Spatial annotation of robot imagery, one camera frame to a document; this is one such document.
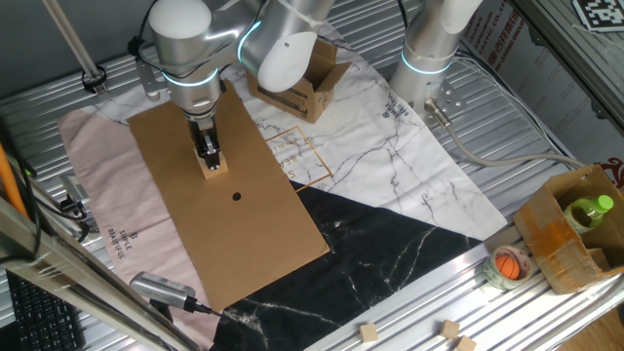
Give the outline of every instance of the pink cloth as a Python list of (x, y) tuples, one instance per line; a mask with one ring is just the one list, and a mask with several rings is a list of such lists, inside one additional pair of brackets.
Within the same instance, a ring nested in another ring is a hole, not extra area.
[[(210, 305), (130, 128), (81, 110), (62, 117), (58, 128), (117, 275), (130, 283), (141, 271), (157, 274), (194, 288)], [(213, 345), (218, 317), (171, 311), (195, 342)]]

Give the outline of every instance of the green bottle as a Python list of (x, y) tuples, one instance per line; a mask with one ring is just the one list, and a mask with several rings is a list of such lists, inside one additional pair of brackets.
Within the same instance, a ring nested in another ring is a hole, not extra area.
[(613, 208), (613, 199), (606, 195), (596, 198), (580, 198), (564, 211), (564, 217), (576, 231), (583, 234), (603, 223), (604, 215)]

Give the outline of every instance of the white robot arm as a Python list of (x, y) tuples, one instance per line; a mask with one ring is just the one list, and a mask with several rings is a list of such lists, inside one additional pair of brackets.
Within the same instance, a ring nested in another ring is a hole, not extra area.
[[(390, 80), (394, 91), (417, 112), (424, 110), (427, 99), (440, 94), (461, 32), (482, 1), (423, 0)], [(287, 90), (305, 73), (332, 4), (333, 0), (230, 0), (220, 7), (201, 0), (155, 3), (149, 24), (160, 61), (157, 67), (172, 100), (188, 119), (197, 153), (209, 169), (219, 167), (214, 117), (221, 93), (220, 69), (239, 61), (266, 90)], [(149, 91), (153, 77), (150, 83), (144, 76), (143, 86), (154, 98)]]
[(416, 112), (441, 93), (463, 29), (483, 0), (425, 0), (406, 32), (390, 86)]
[(214, 11), (201, 0), (154, 4), (149, 25), (160, 61), (154, 65), (188, 119), (197, 153), (209, 169), (219, 167), (215, 105), (221, 93), (220, 69), (239, 61), (268, 91), (287, 90), (305, 73), (332, 4), (333, 0), (232, 0), (214, 6)]

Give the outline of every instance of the orange ball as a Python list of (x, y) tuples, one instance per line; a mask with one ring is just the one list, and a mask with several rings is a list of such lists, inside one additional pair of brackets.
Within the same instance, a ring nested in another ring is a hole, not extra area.
[(500, 271), (500, 274), (507, 279), (516, 280), (520, 275), (520, 264), (511, 256), (503, 255), (497, 257), (496, 267)]

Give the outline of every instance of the wooden block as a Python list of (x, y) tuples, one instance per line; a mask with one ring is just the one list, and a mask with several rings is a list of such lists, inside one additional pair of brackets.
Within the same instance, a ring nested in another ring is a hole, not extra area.
[(454, 321), (445, 320), (440, 328), (440, 336), (447, 338), (448, 340), (455, 340), (459, 335), (459, 323)]
[(208, 166), (206, 166), (206, 161), (204, 161), (203, 158), (199, 157), (199, 155), (197, 154), (197, 150), (193, 149), (193, 152), (195, 153), (195, 158), (197, 159), (197, 163), (199, 164), (199, 168), (202, 170), (202, 174), (204, 174), (204, 178), (206, 180), (214, 177), (214, 176), (218, 176), (218, 175), (222, 175), (224, 173), (227, 172), (227, 162), (225, 162), (225, 157), (223, 156), (223, 151), (218, 153), (218, 161), (219, 161), (219, 166), (218, 166), (218, 170), (211, 170), (208, 168)]
[(362, 342), (377, 341), (377, 327), (375, 324), (360, 326), (360, 335)]
[(456, 351), (473, 351), (477, 347), (477, 342), (471, 339), (470, 337), (463, 335), (459, 339), (459, 343), (457, 347), (455, 347)]

